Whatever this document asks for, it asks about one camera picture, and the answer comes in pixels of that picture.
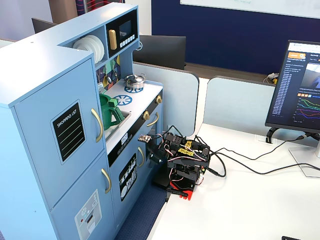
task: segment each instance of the navy blue wall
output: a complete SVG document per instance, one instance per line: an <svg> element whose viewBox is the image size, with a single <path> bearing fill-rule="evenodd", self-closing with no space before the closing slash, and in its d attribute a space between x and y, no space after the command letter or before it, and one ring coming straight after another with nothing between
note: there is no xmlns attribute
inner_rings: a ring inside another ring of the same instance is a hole
<svg viewBox="0 0 320 240"><path fill-rule="evenodd" d="M288 40L320 42L320 19L152 0L152 34L186 36L188 63L270 74Z"/></svg>

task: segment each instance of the gold door handle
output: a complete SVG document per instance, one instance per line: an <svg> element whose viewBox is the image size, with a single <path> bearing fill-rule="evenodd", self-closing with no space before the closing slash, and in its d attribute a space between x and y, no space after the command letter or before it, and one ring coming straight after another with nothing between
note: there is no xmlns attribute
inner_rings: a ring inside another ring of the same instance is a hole
<svg viewBox="0 0 320 240"><path fill-rule="evenodd" d="M153 122L151 122L151 123L149 123L149 124L147 125L147 127L150 127L150 126L152 126L153 124L155 124L156 122L158 122L158 120L159 120L159 114L158 114L158 112L156 112L155 115L156 115L156 120L153 121Z"/></svg>
<svg viewBox="0 0 320 240"><path fill-rule="evenodd" d="M106 170L101 168L101 172L105 176L105 178L108 180L108 183L109 183L109 187L104 191L104 193L107 194L111 189L111 180L110 180L110 177L109 177L108 173L106 172Z"/></svg>
<svg viewBox="0 0 320 240"><path fill-rule="evenodd" d="M102 138L102 135L103 135L103 133L104 133L104 126L102 125L102 122L101 122L101 119L100 119L98 113L97 113L93 108L91 108L91 113L92 113L92 115L96 118L96 120L98 121L99 126L100 126L99 136L95 139L95 142L97 143L97 142L99 142L99 141L101 140L101 138Z"/></svg>
<svg viewBox="0 0 320 240"><path fill-rule="evenodd" d="M144 152L142 151L142 149L138 146L138 150L142 155L142 163L138 166L139 168L141 168L143 166L143 164L145 163L145 155Z"/></svg>

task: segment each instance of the silver pot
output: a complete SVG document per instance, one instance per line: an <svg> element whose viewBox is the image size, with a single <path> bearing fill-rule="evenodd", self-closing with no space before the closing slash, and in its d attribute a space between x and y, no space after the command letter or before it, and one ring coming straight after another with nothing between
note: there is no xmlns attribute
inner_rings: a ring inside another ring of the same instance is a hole
<svg viewBox="0 0 320 240"><path fill-rule="evenodd" d="M141 73L141 75L129 75L124 78L126 86L131 89L141 89L145 86L146 75Z"/></svg>

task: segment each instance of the graph on screen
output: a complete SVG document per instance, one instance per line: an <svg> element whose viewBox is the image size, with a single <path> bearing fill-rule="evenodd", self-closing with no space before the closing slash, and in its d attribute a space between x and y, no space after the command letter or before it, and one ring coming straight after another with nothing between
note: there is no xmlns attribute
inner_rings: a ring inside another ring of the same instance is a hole
<svg viewBox="0 0 320 240"><path fill-rule="evenodd" d="M320 19L319 0L180 0L180 4Z"/></svg>
<svg viewBox="0 0 320 240"><path fill-rule="evenodd" d="M311 100L300 99L293 117L297 122L320 120L320 104L314 103Z"/></svg>

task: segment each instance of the green watering can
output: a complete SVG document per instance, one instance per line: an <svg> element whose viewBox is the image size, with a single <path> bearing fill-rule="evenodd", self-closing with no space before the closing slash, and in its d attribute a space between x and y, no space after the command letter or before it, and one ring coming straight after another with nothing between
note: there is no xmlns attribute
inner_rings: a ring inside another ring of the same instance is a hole
<svg viewBox="0 0 320 240"><path fill-rule="evenodd" d="M120 109L117 107L117 99L111 98L104 94L99 94L99 98L104 130L107 130L111 126L118 125L125 119Z"/></svg>

